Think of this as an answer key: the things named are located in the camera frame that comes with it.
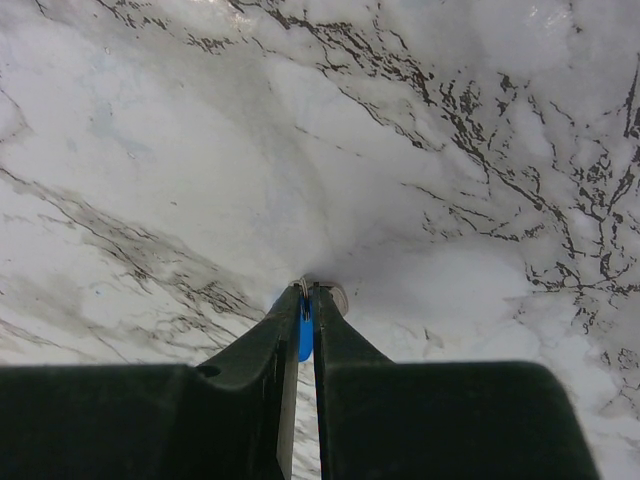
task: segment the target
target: blue object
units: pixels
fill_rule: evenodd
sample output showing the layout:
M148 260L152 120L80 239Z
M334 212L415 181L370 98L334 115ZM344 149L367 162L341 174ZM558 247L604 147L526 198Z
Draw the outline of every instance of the blue object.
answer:
M311 356L313 351L313 309L311 299L305 302L300 296L300 346L298 347L298 360L302 363Z

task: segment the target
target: black plastic part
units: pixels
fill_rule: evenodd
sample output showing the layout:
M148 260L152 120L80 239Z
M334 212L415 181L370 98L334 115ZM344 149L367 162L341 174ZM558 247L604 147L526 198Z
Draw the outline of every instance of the black plastic part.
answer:
M324 480L597 479L569 400L525 362L397 365L313 289Z
M200 367L1 369L0 478L290 478L299 305Z
M311 304L325 480L598 478L546 369L396 365ZM0 369L0 478L288 480L299 316L289 287L198 367Z

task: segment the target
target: marble surface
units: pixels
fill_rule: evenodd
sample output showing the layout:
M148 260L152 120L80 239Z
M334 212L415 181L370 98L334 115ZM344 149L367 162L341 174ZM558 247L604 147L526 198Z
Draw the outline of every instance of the marble surface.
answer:
M395 360L547 365L603 477L634 478L639 19L633 0L0 2L0 362L197 363L313 272Z

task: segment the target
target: white marble countertop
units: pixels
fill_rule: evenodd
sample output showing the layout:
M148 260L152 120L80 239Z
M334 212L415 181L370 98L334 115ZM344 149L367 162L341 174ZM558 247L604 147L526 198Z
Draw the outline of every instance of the white marble countertop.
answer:
M0 2L0 363L197 363L313 272L395 360L547 365L603 478L634 478L639 20L625 0Z

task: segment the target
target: small blue object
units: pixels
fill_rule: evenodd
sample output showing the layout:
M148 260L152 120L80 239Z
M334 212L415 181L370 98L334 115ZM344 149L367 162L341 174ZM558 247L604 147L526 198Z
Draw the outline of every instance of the small blue object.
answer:
M302 363L311 356L313 351L313 309L311 299L305 305L305 299L300 296L300 346L298 348L298 360Z

